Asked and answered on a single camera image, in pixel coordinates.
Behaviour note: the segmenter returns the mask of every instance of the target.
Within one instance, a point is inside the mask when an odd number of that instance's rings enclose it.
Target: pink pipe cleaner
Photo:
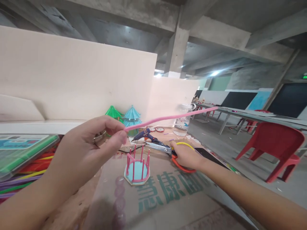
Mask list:
[[[141,127],[144,127],[144,126],[147,126],[147,125],[150,125],[152,123],[155,123],[155,122],[158,122],[158,121],[162,121],[162,120],[177,119],[177,118],[180,118],[180,117],[192,116],[192,115],[195,115],[195,114],[209,112],[209,111],[213,111],[213,110],[217,110],[217,109],[218,109],[218,107],[212,107],[212,108],[207,108],[207,109],[203,109],[203,110],[196,110],[196,111],[193,111],[193,112],[190,112],[190,113],[185,113],[185,114],[180,114],[180,115],[159,117],[159,118],[155,118],[155,119],[152,119],[150,121],[147,121],[145,123],[141,123],[141,124],[138,124],[138,125],[126,127],[126,128],[124,128],[124,131],[127,132],[127,131],[130,131],[130,130],[133,130],[133,129],[141,128]]]

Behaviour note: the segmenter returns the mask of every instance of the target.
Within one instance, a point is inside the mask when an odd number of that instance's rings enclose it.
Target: scissor blade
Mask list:
[[[172,152],[171,148],[167,148],[167,147],[157,145],[157,144],[154,144],[154,143],[150,143],[150,142],[147,142],[146,144],[147,144],[148,147],[155,149],[155,150],[158,150],[158,151],[161,151],[161,152],[165,152],[165,153],[171,153]]]

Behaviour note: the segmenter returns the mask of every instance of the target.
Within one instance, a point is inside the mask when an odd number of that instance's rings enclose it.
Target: ceiling light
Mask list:
[[[221,71],[214,71],[210,76],[216,76],[220,73]]]

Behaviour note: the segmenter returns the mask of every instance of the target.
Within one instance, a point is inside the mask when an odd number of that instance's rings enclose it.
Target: clear plastic jar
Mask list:
[[[181,114],[192,112],[195,107],[195,104],[181,104],[180,112]],[[178,118],[176,120],[173,133],[177,136],[186,136],[190,124],[190,118],[191,116]]]

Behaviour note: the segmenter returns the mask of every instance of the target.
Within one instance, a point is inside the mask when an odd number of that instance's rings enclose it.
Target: floor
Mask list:
[[[189,125],[189,133],[191,133],[202,144],[208,146],[222,158],[227,160],[240,172],[246,175],[252,181],[286,197],[289,200],[307,209],[307,157],[303,157],[300,164],[296,167],[287,183],[277,179],[273,183],[266,183],[265,180],[275,168],[275,164],[270,161],[273,156],[264,154],[256,161],[248,160],[251,149],[239,161],[235,161],[236,156],[247,144],[251,138],[250,134],[245,132],[235,135],[234,130],[225,128],[222,135],[218,135],[218,131],[225,119],[226,115],[222,114],[219,121],[217,116],[210,116],[209,122],[201,123],[196,119],[203,119],[203,115],[196,115]],[[231,116],[230,123],[237,124],[238,118]]]

